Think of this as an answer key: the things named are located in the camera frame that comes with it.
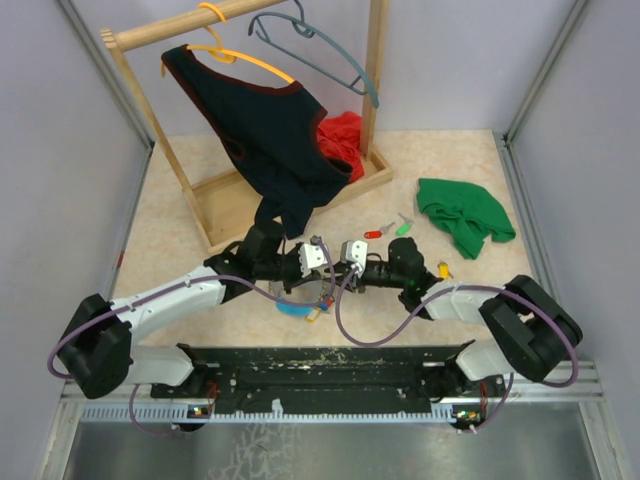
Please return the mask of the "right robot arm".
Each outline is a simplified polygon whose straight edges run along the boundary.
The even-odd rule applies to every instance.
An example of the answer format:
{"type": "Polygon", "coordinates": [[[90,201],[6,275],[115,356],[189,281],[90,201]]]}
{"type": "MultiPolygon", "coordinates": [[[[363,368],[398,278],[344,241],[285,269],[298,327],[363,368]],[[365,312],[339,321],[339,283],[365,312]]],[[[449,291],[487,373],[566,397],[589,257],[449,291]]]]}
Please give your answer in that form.
{"type": "Polygon", "coordinates": [[[364,241],[343,244],[333,267],[338,294],[369,287],[396,289],[407,318],[368,347],[395,339],[416,318],[483,325],[486,340],[465,344],[447,370],[448,387],[470,395],[490,376],[519,374],[554,388],[573,384],[579,373],[576,348],[583,339],[575,320],[531,277],[517,275],[502,287],[457,283],[431,273],[416,242],[397,238],[385,260],[372,260],[364,241]]]}

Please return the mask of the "navy tank top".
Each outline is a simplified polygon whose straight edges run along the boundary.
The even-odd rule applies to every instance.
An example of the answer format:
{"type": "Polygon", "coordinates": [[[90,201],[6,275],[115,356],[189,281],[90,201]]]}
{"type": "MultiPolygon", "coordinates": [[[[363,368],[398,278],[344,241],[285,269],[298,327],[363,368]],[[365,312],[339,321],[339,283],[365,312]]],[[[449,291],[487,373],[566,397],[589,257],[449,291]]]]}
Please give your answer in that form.
{"type": "Polygon", "coordinates": [[[313,211],[348,185],[352,168],[318,146],[317,128],[327,111],[300,82],[275,88],[235,79],[207,67],[185,46],[164,52],[161,61],[261,195],[256,221],[280,218],[286,237],[299,237],[313,211]]]}

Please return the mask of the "blue-grey hanger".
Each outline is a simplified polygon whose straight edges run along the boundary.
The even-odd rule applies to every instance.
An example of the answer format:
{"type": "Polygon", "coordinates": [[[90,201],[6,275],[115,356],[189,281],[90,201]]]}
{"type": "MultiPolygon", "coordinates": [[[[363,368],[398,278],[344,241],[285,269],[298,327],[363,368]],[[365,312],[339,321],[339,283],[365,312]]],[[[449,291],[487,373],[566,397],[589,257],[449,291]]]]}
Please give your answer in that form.
{"type": "Polygon", "coordinates": [[[293,4],[296,14],[274,10],[256,14],[250,20],[248,35],[370,100],[377,109],[378,90],[364,66],[331,36],[306,20],[300,1],[293,4]]]}

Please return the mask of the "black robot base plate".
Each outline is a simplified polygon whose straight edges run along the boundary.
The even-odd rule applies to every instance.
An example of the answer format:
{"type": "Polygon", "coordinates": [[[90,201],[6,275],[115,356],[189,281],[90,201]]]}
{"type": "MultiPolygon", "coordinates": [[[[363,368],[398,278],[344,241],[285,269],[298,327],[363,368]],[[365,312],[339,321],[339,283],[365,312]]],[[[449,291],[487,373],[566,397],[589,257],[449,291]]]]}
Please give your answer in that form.
{"type": "Polygon", "coordinates": [[[155,384],[154,399],[211,400],[219,414],[428,413],[445,398],[498,398],[496,375],[467,379],[459,346],[194,348],[196,367],[179,386],[155,384]]]}

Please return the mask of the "yellow tag on disc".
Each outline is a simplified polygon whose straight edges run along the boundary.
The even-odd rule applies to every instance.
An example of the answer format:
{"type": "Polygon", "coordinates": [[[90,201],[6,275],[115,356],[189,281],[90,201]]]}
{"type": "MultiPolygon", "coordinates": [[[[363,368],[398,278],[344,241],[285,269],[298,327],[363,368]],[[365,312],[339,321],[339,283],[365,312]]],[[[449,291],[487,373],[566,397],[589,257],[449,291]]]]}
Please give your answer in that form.
{"type": "Polygon", "coordinates": [[[305,320],[309,323],[315,322],[319,316],[322,314],[320,309],[312,309],[306,316],[305,320]]]}

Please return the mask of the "green cloth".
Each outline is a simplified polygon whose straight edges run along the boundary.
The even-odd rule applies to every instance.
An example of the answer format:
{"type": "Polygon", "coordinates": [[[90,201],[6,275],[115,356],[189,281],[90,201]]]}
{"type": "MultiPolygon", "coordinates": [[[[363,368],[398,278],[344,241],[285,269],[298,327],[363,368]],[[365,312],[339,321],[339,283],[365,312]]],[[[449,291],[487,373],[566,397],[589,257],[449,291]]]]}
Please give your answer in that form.
{"type": "Polygon", "coordinates": [[[480,185],[420,178],[416,202],[421,214],[451,236],[464,259],[476,260],[487,238],[494,243],[508,243],[516,238],[503,205],[480,185]]]}

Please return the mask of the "yellow hanger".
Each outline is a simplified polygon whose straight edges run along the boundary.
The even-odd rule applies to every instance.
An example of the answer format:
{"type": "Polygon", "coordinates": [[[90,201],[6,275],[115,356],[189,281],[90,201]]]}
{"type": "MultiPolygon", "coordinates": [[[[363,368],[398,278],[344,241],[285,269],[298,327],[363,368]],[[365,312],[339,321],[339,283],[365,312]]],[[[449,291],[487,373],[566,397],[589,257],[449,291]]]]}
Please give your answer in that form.
{"type": "MultiPolygon", "coordinates": [[[[217,5],[214,5],[210,2],[200,2],[198,4],[198,8],[211,11],[218,17],[218,19],[223,24],[227,23],[226,16],[223,14],[222,10],[217,5]]],[[[206,30],[213,37],[214,44],[213,45],[188,44],[186,45],[186,49],[188,51],[206,52],[217,62],[222,64],[227,64],[227,65],[234,64],[237,60],[243,60],[245,62],[251,63],[257,67],[260,67],[265,71],[268,71],[274,74],[275,76],[284,80],[287,84],[292,84],[295,81],[293,77],[291,77],[290,75],[286,74],[285,72],[283,72],[282,70],[278,69],[277,67],[271,64],[268,64],[262,60],[259,60],[245,53],[241,53],[238,51],[229,50],[225,48],[219,34],[212,27],[207,25],[202,28],[206,30]]],[[[167,67],[165,66],[164,63],[161,63],[160,74],[162,78],[164,78],[167,74],[167,67]]]]}

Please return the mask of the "red cloth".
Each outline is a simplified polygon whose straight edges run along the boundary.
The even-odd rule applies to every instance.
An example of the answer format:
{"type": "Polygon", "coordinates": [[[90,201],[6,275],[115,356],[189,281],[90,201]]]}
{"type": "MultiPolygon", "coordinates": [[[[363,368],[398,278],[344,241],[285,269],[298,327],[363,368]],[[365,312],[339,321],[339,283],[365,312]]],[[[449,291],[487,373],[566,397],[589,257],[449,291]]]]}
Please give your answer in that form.
{"type": "Polygon", "coordinates": [[[351,168],[350,183],[365,173],[360,152],[361,116],[352,111],[323,119],[317,128],[317,141],[326,157],[337,158],[351,168]]]}

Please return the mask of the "key with green tag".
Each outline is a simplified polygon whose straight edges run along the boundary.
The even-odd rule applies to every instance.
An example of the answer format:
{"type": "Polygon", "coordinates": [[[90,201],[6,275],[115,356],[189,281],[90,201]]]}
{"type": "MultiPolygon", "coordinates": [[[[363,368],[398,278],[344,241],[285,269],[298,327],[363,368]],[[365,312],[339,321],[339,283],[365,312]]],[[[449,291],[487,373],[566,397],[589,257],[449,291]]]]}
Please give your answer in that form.
{"type": "Polygon", "coordinates": [[[397,237],[402,237],[404,235],[406,235],[412,228],[413,224],[414,224],[414,220],[399,213],[399,217],[402,220],[402,224],[396,229],[395,231],[395,235],[397,237]]]}

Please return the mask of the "key with yellow tag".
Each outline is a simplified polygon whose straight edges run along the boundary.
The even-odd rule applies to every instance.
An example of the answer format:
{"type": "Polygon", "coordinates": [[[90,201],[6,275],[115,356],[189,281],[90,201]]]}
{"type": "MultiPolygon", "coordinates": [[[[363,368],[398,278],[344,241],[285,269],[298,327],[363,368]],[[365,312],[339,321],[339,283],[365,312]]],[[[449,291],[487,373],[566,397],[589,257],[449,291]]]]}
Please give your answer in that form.
{"type": "Polygon", "coordinates": [[[450,280],[454,278],[454,276],[451,273],[450,267],[446,262],[440,261],[437,267],[438,267],[438,274],[442,279],[450,280]]]}

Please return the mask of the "key with red tag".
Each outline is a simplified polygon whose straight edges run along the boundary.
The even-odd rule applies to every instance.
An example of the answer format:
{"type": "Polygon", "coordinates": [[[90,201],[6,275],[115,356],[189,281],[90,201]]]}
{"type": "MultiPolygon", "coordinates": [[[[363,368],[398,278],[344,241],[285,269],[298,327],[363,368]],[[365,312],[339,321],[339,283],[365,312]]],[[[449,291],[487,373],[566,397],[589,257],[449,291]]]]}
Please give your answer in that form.
{"type": "Polygon", "coordinates": [[[379,239],[384,235],[388,234],[394,226],[395,226],[395,223],[392,222],[390,224],[383,225],[382,227],[379,227],[376,230],[366,231],[363,234],[363,237],[367,240],[379,239]]]}

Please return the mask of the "wooden clothes rack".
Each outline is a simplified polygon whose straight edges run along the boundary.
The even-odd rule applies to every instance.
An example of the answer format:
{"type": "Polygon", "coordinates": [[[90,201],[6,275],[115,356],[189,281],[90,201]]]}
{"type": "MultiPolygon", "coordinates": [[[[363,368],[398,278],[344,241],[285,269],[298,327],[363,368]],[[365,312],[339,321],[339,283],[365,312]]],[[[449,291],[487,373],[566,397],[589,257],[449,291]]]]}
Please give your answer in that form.
{"type": "Polygon", "coordinates": [[[231,64],[241,53],[219,39],[184,44],[163,53],[161,72],[174,78],[217,135],[232,169],[200,182],[188,179],[157,119],[127,53],[197,29],[249,15],[248,31],[269,40],[266,18],[277,12],[271,1],[203,2],[195,10],[115,33],[102,40],[143,113],[176,176],[182,193],[212,254],[241,239],[257,221],[274,222],[280,235],[303,233],[312,215],[327,211],[389,182],[393,171],[374,143],[379,84],[389,5],[369,7],[367,56],[354,62],[347,88],[363,99],[360,133],[353,154],[339,152],[320,137],[330,123],[327,112],[304,86],[279,68],[261,69],[280,80],[279,87],[227,76],[198,59],[205,52],[231,64]]]}

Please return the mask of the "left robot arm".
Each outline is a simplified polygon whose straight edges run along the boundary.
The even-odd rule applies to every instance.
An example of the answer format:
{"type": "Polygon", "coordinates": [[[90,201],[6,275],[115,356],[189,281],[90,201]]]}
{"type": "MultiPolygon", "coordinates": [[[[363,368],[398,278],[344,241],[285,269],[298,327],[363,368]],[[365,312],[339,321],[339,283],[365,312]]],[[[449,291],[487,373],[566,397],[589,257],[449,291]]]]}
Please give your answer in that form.
{"type": "Polygon", "coordinates": [[[320,279],[330,264],[318,237],[289,252],[283,252],[283,245],[279,224],[257,224],[244,239],[163,286],[115,300],[86,297],[48,355],[49,373],[74,381],[88,399],[102,398],[121,385],[165,385],[189,397],[201,394],[208,384],[207,366],[189,346],[151,347],[143,340],[250,291],[272,299],[259,282],[279,282],[291,290],[320,279]]]}

